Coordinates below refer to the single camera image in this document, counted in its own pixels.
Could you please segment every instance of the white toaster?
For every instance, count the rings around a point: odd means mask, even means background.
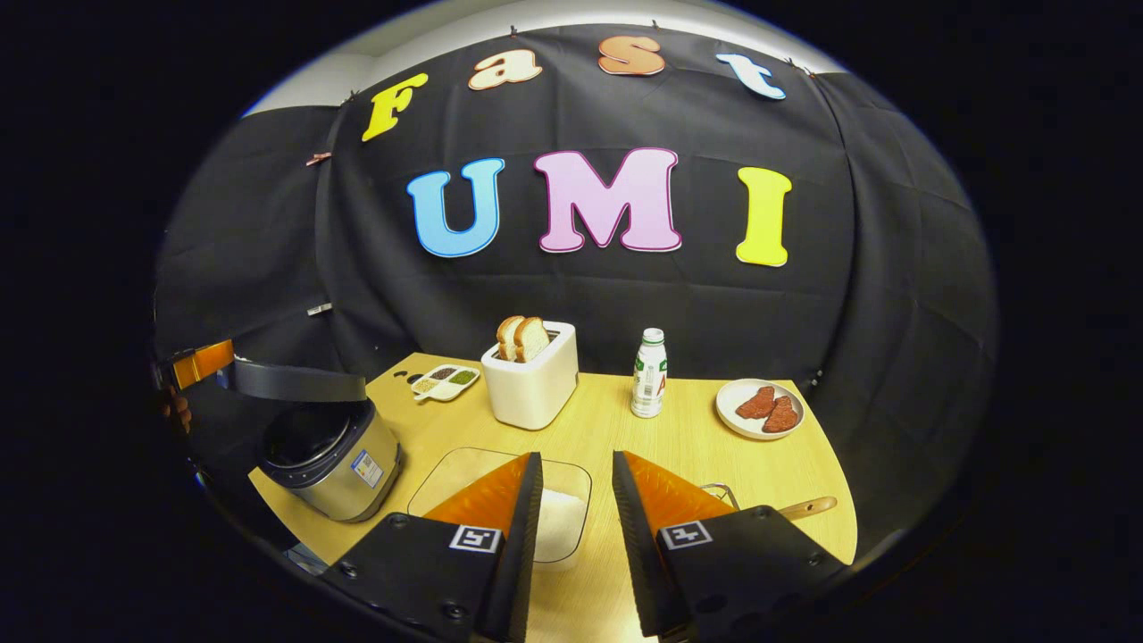
[[[551,344],[535,360],[518,364],[502,360],[493,346],[480,359],[493,403],[493,416],[505,425],[539,431],[552,423],[580,383],[575,327],[544,321]]]

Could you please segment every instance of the white plate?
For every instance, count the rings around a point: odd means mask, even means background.
[[[431,389],[429,389],[425,394],[421,394],[421,393],[417,392],[416,388],[414,388],[418,384],[421,384],[422,380],[426,380],[426,379],[431,380],[432,379],[431,376],[433,373],[435,373],[437,371],[440,371],[441,369],[455,369],[456,371],[454,371],[453,373],[449,373],[448,377],[445,378],[443,380],[433,380],[433,381],[438,383],[437,386],[433,387],[433,388],[431,388]],[[467,383],[463,384],[463,385],[457,385],[457,384],[453,384],[453,383],[448,381],[451,378],[456,377],[456,375],[459,373],[461,371],[472,371],[477,376],[474,378],[472,378],[471,380],[469,380]],[[439,364],[432,371],[429,371],[427,373],[425,373],[419,380],[417,380],[417,381],[413,383],[411,385],[409,385],[409,388],[413,391],[413,395],[414,396],[424,395],[425,397],[431,397],[431,399],[433,399],[435,401],[439,401],[439,402],[448,402],[448,401],[453,400],[454,397],[461,395],[461,392],[463,392],[464,389],[466,389],[466,388],[471,387],[472,385],[477,384],[477,380],[479,380],[479,379],[480,379],[480,370],[479,369],[473,369],[471,367],[459,367],[459,365],[456,365],[456,364]]]
[[[774,400],[775,402],[780,397],[789,397],[790,405],[793,408],[793,412],[798,415],[798,424],[793,426],[788,432],[782,432],[780,434],[767,434],[762,433],[762,427],[766,425],[768,418],[762,418],[760,420],[748,420],[745,418],[740,418],[735,411],[742,407],[743,402],[746,402],[751,397],[758,394],[758,389],[762,387],[774,387]],[[793,395],[790,389],[783,387],[782,385],[775,385],[766,380],[735,380],[733,383],[727,383],[718,392],[718,396],[714,399],[714,408],[718,409],[719,418],[726,423],[726,426],[734,429],[735,433],[746,436],[752,440],[778,440],[785,437],[793,432],[798,431],[801,426],[801,421],[806,419],[806,410],[801,405],[801,401],[798,396]]]

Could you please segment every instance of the pink letter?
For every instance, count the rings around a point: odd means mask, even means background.
[[[583,234],[573,218],[580,212],[596,244],[612,242],[624,210],[628,231],[620,235],[623,247],[641,251],[668,251],[682,244],[671,222],[671,168],[679,155],[671,150],[636,147],[620,163],[610,185],[580,152],[552,152],[536,159],[536,169],[547,177],[547,233],[539,247],[550,252],[575,251]]]

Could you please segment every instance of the wooden table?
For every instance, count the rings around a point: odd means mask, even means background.
[[[573,463],[591,474],[591,503],[576,566],[533,574],[529,642],[645,641],[612,492],[613,451],[631,451],[695,484],[725,483],[743,509],[757,505],[783,508],[833,496],[837,507],[794,524],[841,562],[853,563],[857,547],[853,498],[808,404],[797,432],[782,440],[758,442],[735,434],[719,419],[714,396],[725,381],[673,379],[663,412],[645,420],[631,413],[630,377],[581,373],[578,387],[555,420],[543,431],[527,432],[493,417],[483,377],[451,402],[429,400],[423,404],[413,401],[406,376],[393,377],[398,371],[430,373],[443,363],[480,368],[478,362],[413,354],[366,389],[406,455],[405,471],[369,521],[330,521],[262,472],[250,472],[250,481],[271,509],[327,564],[386,514],[406,512],[433,467],[458,447],[509,453],[538,451],[544,459]],[[801,397],[793,383],[776,381]]]

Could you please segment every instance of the white bottle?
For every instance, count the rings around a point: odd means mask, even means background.
[[[666,348],[663,331],[647,329],[636,355],[636,381],[631,391],[631,412],[640,418],[654,418],[663,410],[666,388]]]

